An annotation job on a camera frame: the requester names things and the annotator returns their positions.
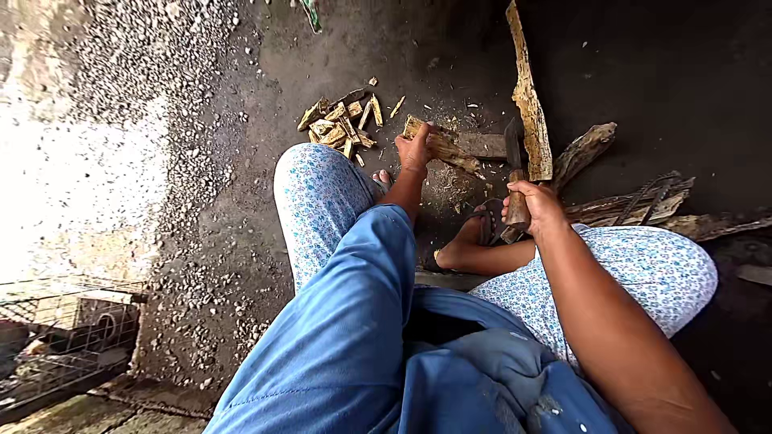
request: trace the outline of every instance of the blue floral fabric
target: blue floral fabric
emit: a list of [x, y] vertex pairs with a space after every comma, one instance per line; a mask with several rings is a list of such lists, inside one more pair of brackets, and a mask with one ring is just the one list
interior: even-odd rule
[[[299, 144], [282, 156], [274, 192], [296, 293], [327, 264], [357, 217], [380, 195], [378, 185], [340, 152], [319, 144]], [[682, 236], [648, 226], [574, 229], [668, 337], [692, 320], [716, 290], [713, 261]], [[577, 366], [538, 251], [526, 266], [470, 294], [512, 312], [558, 358]]]

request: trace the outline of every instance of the metal grate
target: metal grate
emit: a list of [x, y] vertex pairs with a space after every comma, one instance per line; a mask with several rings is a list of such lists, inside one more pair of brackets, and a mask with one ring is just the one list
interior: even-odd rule
[[144, 282], [0, 284], [0, 414], [130, 360]]

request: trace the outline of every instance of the dark floor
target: dark floor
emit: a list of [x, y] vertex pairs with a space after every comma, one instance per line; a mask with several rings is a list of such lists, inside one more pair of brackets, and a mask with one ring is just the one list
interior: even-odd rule
[[[295, 129], [298, 117], [319, 97], [342, 96], [371, 76], [380, 81], [375, 92], [383, 106], [393, 107], [407, 96], [400, 114], [382, 129], [368, 125], [378, 149], [363, 152], [367, 172], [394, 170], [391, 140], [407, 114], [462, 120], [466, 104], [478, 103], [474, 113], [485, 122], [474, 131], [501, 133], [513, 109], [516, 82], [507, 3], [321, 2], [320, 35], [310, 32], [302, 9], [287, 2], [239, 3], [242, 24], [221, 62], [212, 111], [244, 111], [249, 122], [214, 137], [217, 162], [232, 162], [235, 180], [215, 207], [202, 213], [200, 233], [212, 252], [229, 249], [225, 263], [211, 264], [216, 273], [237, 271], [245, 290], [273, 286], [256, 297], [248, 315], [269, 320], [292, 296], [273, 205], [273, 169], [282, 152], [306, 141]], [[613, 147], [565, 189], [566, 203], [631, 192], [675, 169], [697, 177], [682, 213], [772, 205], [772, 192], [760, 187], [772, 185], [772, 130], [765, 119], [772, 100], [770, 2], [544, 0], [522, 2], [520, 11], [553, 153], [593, 124], [619, 125]], [[259, 65], [247, 65], [246, 46], [258, 54]], [[265, 76], [256, 78], [257, 68]], [[472, 131], [463, 121], [462, 128]], [[381, 150], [383, 161], [378, 160]], [[417, 227], [424, 263], [462, 221], [453, 203], [479, 203], [485, 189], [484, 182], [459, 178], [455, 183], [466, 193], [434, 195], [434, 183], [445, 178], [442, 164], [432, 168]], [[502, 195], [503, 181], [491, 179], [495, 194]], [[754, 235], [763, 234], [707, 245], [721, 265], [720, 290], [674, 342], [741, 432], [769, 432], [764, 403], [772, 398], [772, 355], [765, 343], [772, 338], [772, 291], [732, 274], [738, 252], [747, 249], [741, 240]], [[254, 262], [252, 251], [257, 252]], [[772, 265], [769, 256], [755, 260]], [[164, 313], [155, 315], [151, 320], [162, 324]], [[223, 378], [215, 379], [215, 387], [222, 390], [244, 354], [232, 358], [233, 325], [227, 315], [206, 321], [225, 337], [218, 347], [222, 365], [214, 369]], [[150, 375], [166, 375], [152, 363], [144, 368]], [[195, 370], [185, 374], [196, 381], [211, 376]]]

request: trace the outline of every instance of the green object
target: green object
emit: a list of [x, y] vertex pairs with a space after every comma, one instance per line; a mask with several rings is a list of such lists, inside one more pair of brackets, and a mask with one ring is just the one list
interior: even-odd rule
[[311, 30], [314, 33], [320, 33], [322, 26], [319, 24], [319, 14], [317, 13], [317, 0], [300, 0], [303, 4], [303, 9], [306, 11], [308, 17], [308, 23], [311, 24]]

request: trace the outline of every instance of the blue cloth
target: blue cloth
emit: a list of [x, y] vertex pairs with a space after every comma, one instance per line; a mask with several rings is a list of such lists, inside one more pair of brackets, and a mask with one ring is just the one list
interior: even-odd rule
[[[615, 432], [613, 414], [506, 310], [414, 291], [405, 211], [364, 212], [244, 360], [205, 432]], [[484, 331], [403, 343], [411, 305]]]

